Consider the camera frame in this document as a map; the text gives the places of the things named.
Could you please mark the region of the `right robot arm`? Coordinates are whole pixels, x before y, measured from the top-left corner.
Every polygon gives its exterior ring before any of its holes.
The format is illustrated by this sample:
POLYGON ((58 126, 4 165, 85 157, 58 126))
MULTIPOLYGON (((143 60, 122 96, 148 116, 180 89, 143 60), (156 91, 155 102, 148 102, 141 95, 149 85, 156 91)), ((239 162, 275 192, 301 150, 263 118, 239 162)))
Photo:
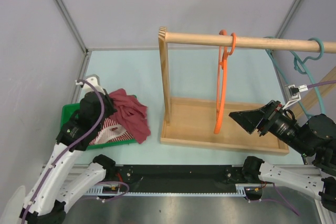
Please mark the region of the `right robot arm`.
POLYGON ((287 144, 327 177, 313 178, 308 175, 286 171, 256 156, 247 156, 241 169, 243 179, 249 183, 281 183, 321 202, 322 206, 335 212, 335 122, 326 114, 312 116, 299 125, 295 114, 279 101, 246 111, 229 114, 247 133, 259 136, 271 134, 287 144))

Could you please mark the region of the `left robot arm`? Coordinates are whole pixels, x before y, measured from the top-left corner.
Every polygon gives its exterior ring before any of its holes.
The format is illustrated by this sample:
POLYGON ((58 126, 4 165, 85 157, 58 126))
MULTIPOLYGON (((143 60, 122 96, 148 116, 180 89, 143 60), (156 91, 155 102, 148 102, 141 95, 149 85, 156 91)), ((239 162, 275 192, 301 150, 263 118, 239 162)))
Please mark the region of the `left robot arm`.
POLYGON ((64 185, 76 159, 98 136, 105 119, 114 112, 106 90, 85 94, 79 109, 62 126, 47 165, 24 200, 20 213, 22 223, 62 223, 70 208, 90 187, 115 178, 115 161, 100 154, 85 172, 64 185))

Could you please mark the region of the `maroon tank top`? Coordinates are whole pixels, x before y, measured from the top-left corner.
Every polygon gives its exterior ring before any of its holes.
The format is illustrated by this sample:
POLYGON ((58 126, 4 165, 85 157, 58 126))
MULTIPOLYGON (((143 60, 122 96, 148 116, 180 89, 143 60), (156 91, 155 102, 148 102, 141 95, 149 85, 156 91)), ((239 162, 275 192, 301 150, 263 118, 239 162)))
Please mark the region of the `maroon tank top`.
POLYGON ((151 135, 148 107, 141 104, 136 96, 128 95, 125 89, 111 92, 109 98, 116 109, 110 119, 123 126, 139 144, 142 144, 151 135))

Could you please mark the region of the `red white striped tank top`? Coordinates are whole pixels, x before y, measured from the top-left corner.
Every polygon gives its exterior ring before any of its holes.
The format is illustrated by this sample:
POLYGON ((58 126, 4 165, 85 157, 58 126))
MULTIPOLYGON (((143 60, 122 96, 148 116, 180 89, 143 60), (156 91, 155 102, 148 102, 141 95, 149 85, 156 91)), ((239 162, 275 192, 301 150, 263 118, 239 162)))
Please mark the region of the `red white striped tank top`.
POLYGON ((103 148, 128 143, 135 143, 134 137, 121 124, 107 118, 98 136, 89 143, 89 147, 103 148))

